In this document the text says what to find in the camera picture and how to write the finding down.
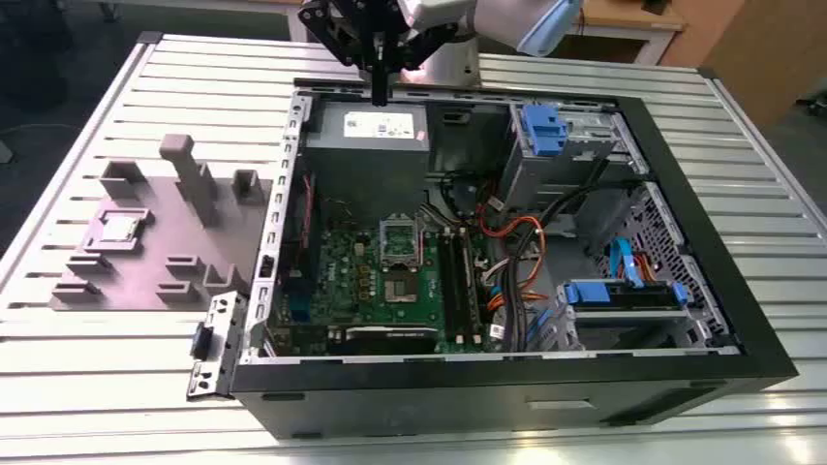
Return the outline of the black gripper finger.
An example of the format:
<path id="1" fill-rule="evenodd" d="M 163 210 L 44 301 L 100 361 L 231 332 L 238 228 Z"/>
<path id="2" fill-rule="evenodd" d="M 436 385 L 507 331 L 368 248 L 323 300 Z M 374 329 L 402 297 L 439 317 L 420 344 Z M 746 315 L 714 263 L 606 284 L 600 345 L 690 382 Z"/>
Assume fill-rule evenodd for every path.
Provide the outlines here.
<path id="1" fill-rule="evenodd" d="M 304 1 L 298 18 L 346 67 L 355 66 L 380 104 L 380 59 L 367 1 Z"/>
<path id="2" fill-rule="evenodd" d="M 416 71 L 420 65 L 454 38 L 454 24 L 446 23 L 416 33 L 411 39 L 403 35 L 410 28 L 394 26 L 384 32 L 379 58 L 379 104 L 386 105 L 392 95 L 391 76 L 400 71 Z"/>

